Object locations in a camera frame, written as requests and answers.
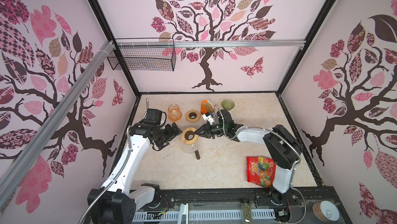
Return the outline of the wooden ring dripper holder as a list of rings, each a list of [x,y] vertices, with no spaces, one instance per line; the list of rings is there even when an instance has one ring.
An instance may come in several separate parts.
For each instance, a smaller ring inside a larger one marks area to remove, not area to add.
[[[198,135],[195,134],[196,129],[193,127],[186,128],[182,133],[182,142],[185,145],[193,145],[198,141]]]

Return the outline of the clear glass server jug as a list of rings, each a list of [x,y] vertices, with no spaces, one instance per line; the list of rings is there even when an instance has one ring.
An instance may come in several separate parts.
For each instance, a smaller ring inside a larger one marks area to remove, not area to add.
[[[187,153],[187,154],[194,154],[195,155],[195,158],[197,159],[197,160],[200,160],[201,159],[201,155],[200,155],[200,152],[199,152],[199,145],[198,145],[198,142],[195,142],[195,143],[193,143],[193,144],[183,144],[182,145],[182,149],[183,149],[183,151],[185,152],[185,153]]]

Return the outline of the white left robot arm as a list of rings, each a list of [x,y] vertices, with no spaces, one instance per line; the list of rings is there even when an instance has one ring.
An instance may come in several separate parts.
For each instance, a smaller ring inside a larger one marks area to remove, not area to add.
[[[146,151],[152,148],[159,152],[182,134],[175,123],[162,121],[165,115],[161,110],[147,109],[142,120],[127,127],[126,147],[121,158],[102,186],[90,191],[81,224],[87,217],[94,224],[131,224],[136,211],[142,207],[160,205],[159,185],[144,183],[137,190],[130,187]]]

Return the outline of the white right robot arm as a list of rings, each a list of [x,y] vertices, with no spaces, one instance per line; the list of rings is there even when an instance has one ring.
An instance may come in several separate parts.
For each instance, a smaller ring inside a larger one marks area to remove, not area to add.
[[[285,194],[292,189],[296,167],[302,163],[302,146],[296,138],[283,126],[273,128],[248,127],[236,124],[231,114],[222,109],[216,113],[217,122],[209,121],[194,133],[196,136],[214,139],[224,136],[235,142],[251,142],[265,145],[269,157],[249,156],[246,158],[246,177],[249,183],[271,188],[278,194]]]

